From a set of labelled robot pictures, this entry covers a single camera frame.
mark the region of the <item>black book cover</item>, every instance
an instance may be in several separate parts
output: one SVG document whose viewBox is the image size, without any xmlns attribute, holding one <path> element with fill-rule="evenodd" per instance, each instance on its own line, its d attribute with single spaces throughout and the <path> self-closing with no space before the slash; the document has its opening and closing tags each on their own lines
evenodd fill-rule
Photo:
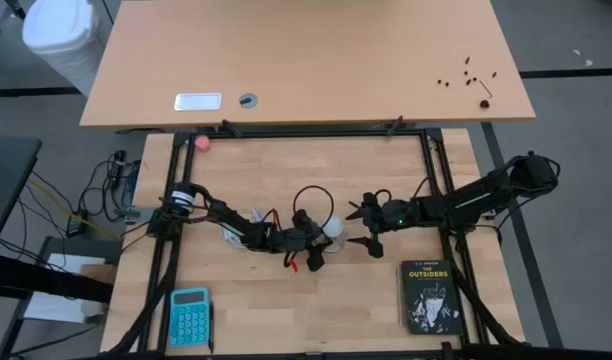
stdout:
<svg viewBox="0 0 612 360">
<path fill-rule="evenodd" d="M 411 334 L 462 333 L 462 314 L 448 261 L 404 261 L 401 286 L 403 315 Z"/>
</svg>

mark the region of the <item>calculator display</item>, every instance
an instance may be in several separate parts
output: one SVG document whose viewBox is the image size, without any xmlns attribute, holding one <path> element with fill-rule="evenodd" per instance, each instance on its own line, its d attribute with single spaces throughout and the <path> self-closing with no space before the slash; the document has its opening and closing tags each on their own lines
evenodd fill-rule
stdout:
<svg viewBox="0 0 612 360">
<path fill-rule="evenodd" d="M 204 301 L 203 291 L 175 295 L 175 304 L 188 304 L 201 301 Z"/>
</svg>

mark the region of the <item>pen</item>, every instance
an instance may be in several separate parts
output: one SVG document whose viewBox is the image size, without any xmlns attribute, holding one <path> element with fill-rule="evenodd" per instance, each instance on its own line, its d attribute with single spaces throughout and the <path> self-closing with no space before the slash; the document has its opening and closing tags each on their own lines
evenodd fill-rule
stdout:
<svg viewBox="0 0 612 360">
<path fill-rule="evenodd" d="M 215 312 L 213 311 L 213 302 L 210 302 L 210 336 L 208 337 L 208 348 L 210 353 L 213 353 L 215 344 L 213 344 L 213 338 L 215 337 Z"/>
</svg>

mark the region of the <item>black metal frame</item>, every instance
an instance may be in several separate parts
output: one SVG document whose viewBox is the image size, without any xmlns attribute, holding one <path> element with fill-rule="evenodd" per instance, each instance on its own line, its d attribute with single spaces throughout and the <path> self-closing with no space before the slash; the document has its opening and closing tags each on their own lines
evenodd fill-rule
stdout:
<svg viewBox="0 0 612 360">
<path fill-rule="evenodd" d="M 365 129 L 357 129 L 353 126 L 323 126 L 323 127 L 308 127 L 308 126 L 292 126 L 288 129 L 282 131 L 273 131 L 269 130 L 267 127 L 259 128 L 261 130 L 255 131 L 246 131 L 246 132 L 234 132 L 229 130 L 228 128 L 220 128 L 216 131 L 211 130 L 202 130 L 197 129 L 195 132 L 190 133 L 176 133 L 173 141 L 173 149 L 171 152 L 171 160 L 168 169 L 168 176 L 166 179 L 166 189 L 165 196 L 170 195 L 173 184 L 175 183 L 175 174 L 179 162 L 179 151 L 181 145 L 188 141 L 188 144 L 193 144 L 194 137 L 197 135 L 207 135 L 213 139 L 234 139 L 234 138 L 290 138 L 290 137 L 357 137 L 357 136 L 386 136 L 386 132 L 384 130 L 365 130 Z M 426 171 L 428 176 L 431 177 L 430 186 L 433 194 L 437 195 L 440 193 L 440 189 L 437 183 L 437 177 L 435 174 L 435 168 L 433 164 L 433 156 L 431 154 L 431 144 L 432 140 L 436 146 L 439 156 L 440 166 L 442 168 L 443 180 L 445 182 L 445 186 L 447 191 L 454 190 L 454 184 L 452 181 L 450 166 L 448 163 L 448 158 L 446 154 L 446 149 L 443 143 L 443 138 L 441 136 L 441 131 L 439 129 L 398 129 L 395 133 L 388 134 L 389 136 L 417 136 L 420 139 L 420 144 L 422 147 L 422 154 L 424 156 L 424 163 L 426 166 Z M 190 174 L 192 171 L 192 162 L 193 162 L 193 151 L 194 146 L 187 146 L 186 150 L 186 160 L 184 164 L 183 171 L 183 179 L 188 181 L 190 180 Z M 157 287 L 159 282 L 160 275 L 160 267 L 162 263 L 162 255 L 163 255 L 163 247 L 166 241 L 172 241 L 172 250 L 171 250 L 171 260 L 177 262 L 179 256 L 179 250 L 181 246 L 181 234 L 178 238 L 175 239 L 163 239 L 156 238 L 155 250 L 153 253 L 153 260 L 151 266 L 151 272 L 149 275 L 148 282 L 148 293 L 146 297 L 146 302 L 151 299 L 153 296 L 154 289 Z M 445 258 L 452 258 L 452 248 L 450 244 L 450 240 L 448 235 L 440 229 L 440 241 L 442 242 L 442 250 Z M 472 268 L 472 262 L 470 259 L 470 253 L 468 250 L 468 244 L 465 241 L 465 235 L 459 234 L 457 236 L 457 246 L 456 250 L 459 252 L 462 265 L 465 270 L 465 278 L 467 284 L 474 290 L 475 294 L 477 293 L 477 284 L 474 277 L 474 270 Z M 159 328 L 159 337 L 157 341 L 156 351 L 164 353 L 166 350 L 166 343 L 168 339 L 168 318 L 169 308 L 170 308 L 170 293 L 174 290 L 174 278 L 177 268 L 174 268 L 173 276 L 170 279 L 170 283 L 167 284 L 167 294 L 164 298 L 164 306 L 162 308 L 162 319 L 160 321 Z M 460 311 L 464 313 L 463 304 L 461 301 L 461 296 L 458 296 L 458 306 Z M 477 337 L 478 340 L 484 344 L 489 344 L 487 330 L 484 327 L 482 319 L 477 311 L 473 311 L 475 317 L 475 324 L 477 327 Z M 145 355 L 144 352 L 148 352 L 148 336 L 150 333 L 150 320 L 144 325 L 141 330 L 139 343 L 138 343 L 138 351 L 142 352 L 142 355 Z M 466 320 L 463 322 L 464 331 L 463 335 L 460 337 L 460 341 L 462 346 L 473 344 L 470 339 L 470 334 L 468 332 L 468 328 L 466 325 Z M 411 358 L 411 357 L 444 357 L 446 355 L 446 350 L 418 350 L 418 351 L 380 351 L 380 352 L 361 352 L 361 353 L 326 353 L 327 358 L 338 358 L 338 359 L 356 359 L 356 358 Z M 309 358 L 313 356 L 312 354 L 250 354 L 250 355 L 197 355 L 197 356 L 166 356 L 169 359 L 210 359 L 210 358 L 232 358 L 232 359 L 269 359 L 269 358 Z"/>
</svg>

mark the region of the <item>wooden table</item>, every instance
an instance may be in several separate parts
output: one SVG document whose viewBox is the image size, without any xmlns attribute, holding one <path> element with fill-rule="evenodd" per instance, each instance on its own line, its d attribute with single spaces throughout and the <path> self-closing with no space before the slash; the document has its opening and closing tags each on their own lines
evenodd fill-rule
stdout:
<svg viewBox="0 0 612 360">
<path fill-rule="evenodd" d="M 443 133 L 455 185 L 479 178 L 467 131 Z M 147 138 L 136 206 L 160 205 L 172 139 Z M 178 170 L 181 177 L 181 166 Z M 417 137 L 327 137 L 213 140 L 210 152 L 195 155 L 191 181 L 244 216 L 253 207 L 262 212 L 274 207 L 281 222 L 290 224 L 293 197 L 306 185 L 327 188 L 335 197 L 335 214 L 345 217 L 354 210 L 348 200 L 361 201 L 365 191 L 387 188 L 395 198 L 407 199 L 424 177 Z M 426 186 L 420 194 L 429 193 Z M 328 199 L 314 190 L 302 194 L 299 206 L 320 223 L 329 211 Z M 367 234 L 361 221 L 347 221 L 345 229 L 351 237 Z M 140 235 L 141 230 L 131 233 L 126 244 Z M 304 254 L 298 255 L 295 274 L 282 266 L 281 255 L 231 248 L 214 224 L 186 225 L 176 288 L 210 289 L 217 354 L 422 350 L 438 349 L 441 341 L 459 347 L 457 336 L 410 336 L 398 323 L 396 267 L 403 260 L 441 259 L 437 229 L 408 229 L 381 239 L 382 259 L 369 257 L 363 246 L 346 244 L 337 254 L 325 255 L 326 265 L 316 273 L 307 270 Z M 494 231 L 479 228 L 468 242 L 483 301 L 512 336 L 523 338 Z M 102 350 L 118 342 L 144 303 L 153 248 L 154 240 L 145 238 L 123 254 Z M 464 304 L 476 339 L 470 305 Z M 153 329 L 159 315 L 153 316 Z M 151 331 L 151 345 L 156 334 Z M 207 351 L 169 348 L 167 353 Z"/>
<path fill-rule="evenodd" d="M 175 111 L 180 93 L 220 93 L 221 108 Z M 239 104 L 247 93 L 258 97 L 252 109 Z M 480 107 L 484 99 L 489 109 Z M 535 118 L 489 0 L 124 1 L 81 125 L 339 124 L 400 115 Z"/>
</svg>

